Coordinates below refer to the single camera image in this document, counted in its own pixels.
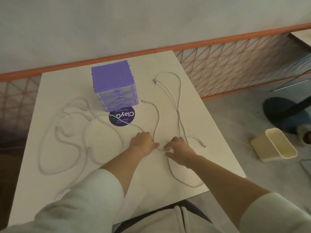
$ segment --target round purple sticker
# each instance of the round purple sticker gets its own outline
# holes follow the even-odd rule
[[[112,111],[109,114],[115,116],[115,117],[109,116],[109,121],[113,125],[118,127],[123,127],[127,125],[126,123],[121,122],[119,119],[121,119],[124,122],[131,123],[135,117],[135,111],[133,107],[126,107],[120,110]]]

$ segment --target gray concrete floor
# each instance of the gray concrete floor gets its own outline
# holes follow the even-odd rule
[[[273,127],[262,111],[262,103],[265,99],[279,96],[299,102],[311,94],[311,80],[270,92],[278,85],[262,86],[211,99],[204,104],[247,178],[270,191],[281,194],[308,212],[311,209],[311,177],[302,168],[300,160],[311,158],[311,147],[300,145],[295,135],[286,134],[298,150],[298,157],[262,162],[249,143],[252,138]],[[238,232],[211,192],[194,196],[189,201],[200,208],[224,232]]]

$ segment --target person's right hand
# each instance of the person's right hand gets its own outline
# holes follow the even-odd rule
[[[195,151],[187,145],[182,137],[173,137],[173,139],[164,146],[164,149],[170,150],[173,148],[174,152],[166,152],[166,156],[174,160],[176,163],[189,168],[189,160],[196,155]]]

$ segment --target hand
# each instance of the hand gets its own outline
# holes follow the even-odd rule
[[[153,142],[153,137],[150,132],[139,132],[131,139],[129,148],[137,149],[137,151],[142,154],[142,157],[145,157],[159,146],[160,143]]]
[[[176,163],[189,168],[189,160],[197,155],[195,151],[187,145],[182,137],[173,137],[173,139],[164,146],[165,149],[173,148],[174,152],[166,152],[166,156]]]

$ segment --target person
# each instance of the person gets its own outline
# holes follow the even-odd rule
[[[2,233],[112,232],[136,167],[159,145],[149,132],[138,133],[128,149],[91,172],[61,200],[45,206],[32,222],[8,227]],[[173,153],[166,153],[168,158],[201,178],[240,232],[311,232],[311,217],[307,213],[282,196],[197,155],[183,138],[174,137],[164,147],[173,149]],[[176,204],[142,216],[130,226],[121,224],[116,231],[221,232],[202,214]]]

